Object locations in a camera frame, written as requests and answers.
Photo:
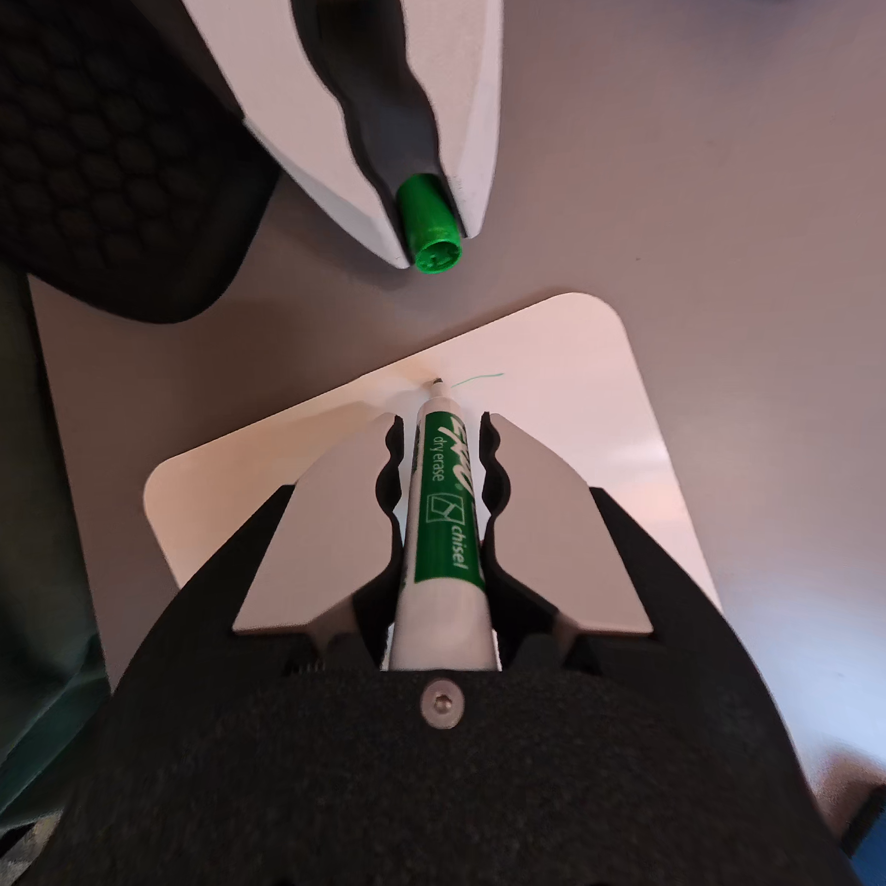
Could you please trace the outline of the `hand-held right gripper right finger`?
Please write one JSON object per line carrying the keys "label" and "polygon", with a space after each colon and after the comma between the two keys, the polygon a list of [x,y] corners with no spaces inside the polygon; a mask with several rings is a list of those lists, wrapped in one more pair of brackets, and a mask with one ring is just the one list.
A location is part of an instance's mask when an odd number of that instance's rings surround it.
{"label": "hand-held right gripper right finger", "polygon": [[653,626],[589,484],[497,413],[482,416],[482,566],[502,655],[530,635],[566,654],[580,635],[649,637]]}

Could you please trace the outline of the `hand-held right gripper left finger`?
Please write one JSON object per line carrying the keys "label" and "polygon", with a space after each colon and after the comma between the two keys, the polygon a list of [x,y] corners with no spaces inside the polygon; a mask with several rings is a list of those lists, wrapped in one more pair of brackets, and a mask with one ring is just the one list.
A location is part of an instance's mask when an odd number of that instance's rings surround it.
{"label": "hand-held right gripper left finger", "polygon": [[294,484],[245,600],[237,635],[306,634],[320,651],[360,635],[384,654],[403,565],[404,426],[380,415],[314,461]]}

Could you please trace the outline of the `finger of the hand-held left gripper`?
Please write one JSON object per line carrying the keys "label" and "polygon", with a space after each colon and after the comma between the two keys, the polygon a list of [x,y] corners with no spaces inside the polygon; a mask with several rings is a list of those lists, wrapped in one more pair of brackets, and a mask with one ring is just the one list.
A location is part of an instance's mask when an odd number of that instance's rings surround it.
{"label": "finger of the hand-held left gripper", "polygon": [[503,1],[402,1],[395,168],[447,186],[467,238],[483,227],[499,147]]}
{"label": "finger of the hand-held left gripper", "polygon": [[353,156],[337,98],[312,66],[289,1],[185,1],[245,125],[351,238],[397,269],[409,259]]}

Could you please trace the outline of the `green whiteboard marker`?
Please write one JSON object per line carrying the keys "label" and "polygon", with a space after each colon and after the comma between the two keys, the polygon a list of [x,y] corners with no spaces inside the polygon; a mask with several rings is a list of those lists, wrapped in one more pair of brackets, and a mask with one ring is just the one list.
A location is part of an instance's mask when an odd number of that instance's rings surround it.
{"label": "green whiteboard marker", "polygon": [[419,408],[390,670],[498,670],[466,420],[435,378]]}

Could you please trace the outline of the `green marker cap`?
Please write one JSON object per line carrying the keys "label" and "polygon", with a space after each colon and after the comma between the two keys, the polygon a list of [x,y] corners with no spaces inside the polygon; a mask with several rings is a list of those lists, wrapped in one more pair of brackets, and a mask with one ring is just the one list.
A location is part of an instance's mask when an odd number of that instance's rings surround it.
{"label": "green marker cap", "polygon": [[420,273],[440,275],[462,256],[461,220],[441,174],[414,172],[402,178],[394,205],[407,258]]}

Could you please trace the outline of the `white whiteboard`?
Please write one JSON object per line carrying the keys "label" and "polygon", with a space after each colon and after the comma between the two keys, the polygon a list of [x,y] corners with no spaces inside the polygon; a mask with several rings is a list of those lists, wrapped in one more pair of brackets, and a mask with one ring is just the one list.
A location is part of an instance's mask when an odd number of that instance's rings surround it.
{"label": "white whiteboard", "polygon": [[468,427],[481,544],[484,413],[509,419],[589,484],[654,630],[590,636],[665,641],[666,617],[680,628],[701,624],[701,613],[723,621],[625,327],[584,293],[554,296],[161,462],[144,508],[176,584],[184,588],[272,493],[291,498],[314,461],[380,415],[404,426],[394,509],[402,580],[416,418],[435,378],[449,385]]}

